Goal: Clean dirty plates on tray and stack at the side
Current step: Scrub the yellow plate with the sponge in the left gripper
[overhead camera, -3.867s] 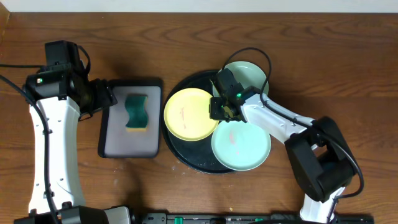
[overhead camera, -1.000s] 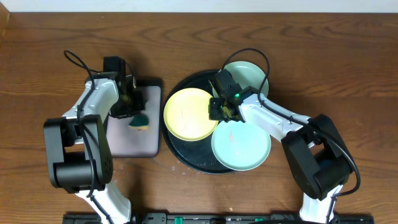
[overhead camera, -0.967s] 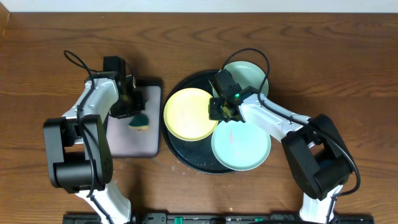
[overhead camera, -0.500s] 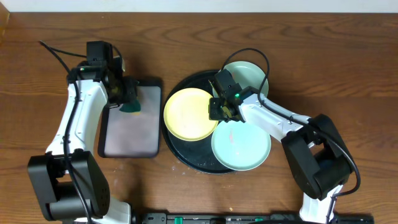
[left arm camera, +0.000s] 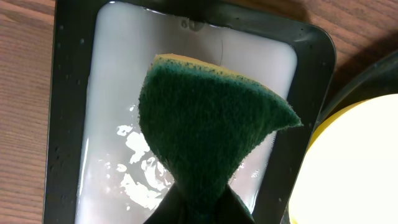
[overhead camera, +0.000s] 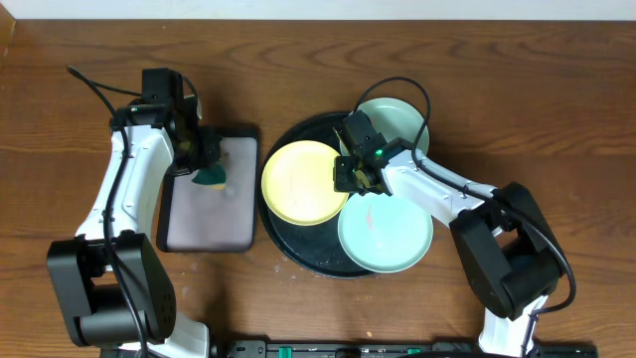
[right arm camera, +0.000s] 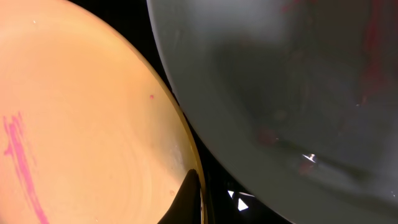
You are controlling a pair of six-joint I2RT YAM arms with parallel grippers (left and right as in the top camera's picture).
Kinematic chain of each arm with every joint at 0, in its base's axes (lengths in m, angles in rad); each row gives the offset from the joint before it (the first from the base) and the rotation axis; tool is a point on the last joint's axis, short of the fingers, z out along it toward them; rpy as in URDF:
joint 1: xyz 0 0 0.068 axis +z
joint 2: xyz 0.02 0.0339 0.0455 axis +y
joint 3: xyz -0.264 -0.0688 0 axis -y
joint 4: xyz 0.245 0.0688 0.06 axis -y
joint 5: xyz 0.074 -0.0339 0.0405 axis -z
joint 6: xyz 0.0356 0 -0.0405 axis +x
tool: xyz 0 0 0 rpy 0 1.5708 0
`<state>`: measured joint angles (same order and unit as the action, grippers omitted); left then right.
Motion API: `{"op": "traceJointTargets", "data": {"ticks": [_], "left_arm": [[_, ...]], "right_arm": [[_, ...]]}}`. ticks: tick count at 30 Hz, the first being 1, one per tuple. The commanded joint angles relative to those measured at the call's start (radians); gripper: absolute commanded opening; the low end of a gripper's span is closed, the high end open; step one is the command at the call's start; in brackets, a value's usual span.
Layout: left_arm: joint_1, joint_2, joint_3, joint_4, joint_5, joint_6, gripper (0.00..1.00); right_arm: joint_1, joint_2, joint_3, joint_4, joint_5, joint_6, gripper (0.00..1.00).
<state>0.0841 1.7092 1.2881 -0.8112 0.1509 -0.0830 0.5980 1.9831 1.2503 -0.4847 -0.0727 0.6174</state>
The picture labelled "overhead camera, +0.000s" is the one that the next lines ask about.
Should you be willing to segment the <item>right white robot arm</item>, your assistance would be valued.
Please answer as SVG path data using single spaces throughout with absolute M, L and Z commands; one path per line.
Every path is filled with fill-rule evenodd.
M 468 180 L 402 138 L 340 145 L 345 153 L 334 164 L 336 190 L 402 199 L 449 229 L 469 286 L 485 307 L 481 351 L 535 353 L 538 318 L 571 304 L 570 298 L 546 302 L 573 272 L 530 191 L 516 182 L 497 188 Z

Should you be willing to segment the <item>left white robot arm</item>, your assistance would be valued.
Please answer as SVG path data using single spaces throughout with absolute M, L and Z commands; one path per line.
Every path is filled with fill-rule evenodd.
M 140 99 L 111 120 L 111 154 L 97 197 L 73 238 L 51 243 L 48 272 L 71 342 L 110 357 L 210 357 L 209 327 L 176 307 L 151 242 L 166 176 L 205 164 L 201 104 Z

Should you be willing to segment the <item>yellow plate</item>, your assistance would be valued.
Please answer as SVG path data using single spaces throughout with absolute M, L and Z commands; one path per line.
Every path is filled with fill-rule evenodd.
M 349 194 L 334 189 L 333 169 L 339 152 L 313 140 L 286 144 L 267 159 L 261 176 L 266 206 L 278 218 L 314 226 L 335 217 Z

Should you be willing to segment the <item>green yellow sponge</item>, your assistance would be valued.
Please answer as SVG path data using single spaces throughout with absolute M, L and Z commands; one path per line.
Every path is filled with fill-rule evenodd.
M 222 164 L 215 163 L 197 171 L 192 182 L 214 190 L 223 190 L 227 183 L 227 174 Z

